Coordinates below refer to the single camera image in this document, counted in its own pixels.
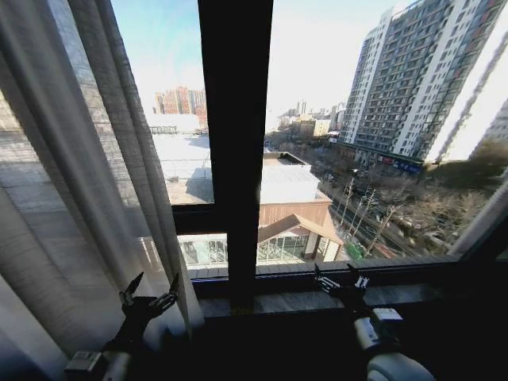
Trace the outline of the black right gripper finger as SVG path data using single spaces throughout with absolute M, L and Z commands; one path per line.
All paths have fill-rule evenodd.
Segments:
M 326 294 L 333 294 L 337 290 L 337 284 L 326 277 L 317 264 L 314 265 L 314 279 L 318 287 Z
M 362 274 L 360 270 L 354 267 L 352 264 L 347 264 L 347 268 L 353 277 L 352 285 L 357 290 L 360 291 L 367 290 L 370 279 L 365 274 Z

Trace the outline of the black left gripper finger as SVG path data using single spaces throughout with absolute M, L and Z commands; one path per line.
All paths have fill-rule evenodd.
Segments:
M 131 306 L 133 304 L 133 295 L 140 285 L 140 282 L 144 276 L 143 272 L 140 272 L 129 285 L 119 293 L 121 304 L 123 306 Z
M 166 311 L 178 300 L 179 273 L 174 276 L 168 292 L 150 302 L 150 308 L 154 311 Z

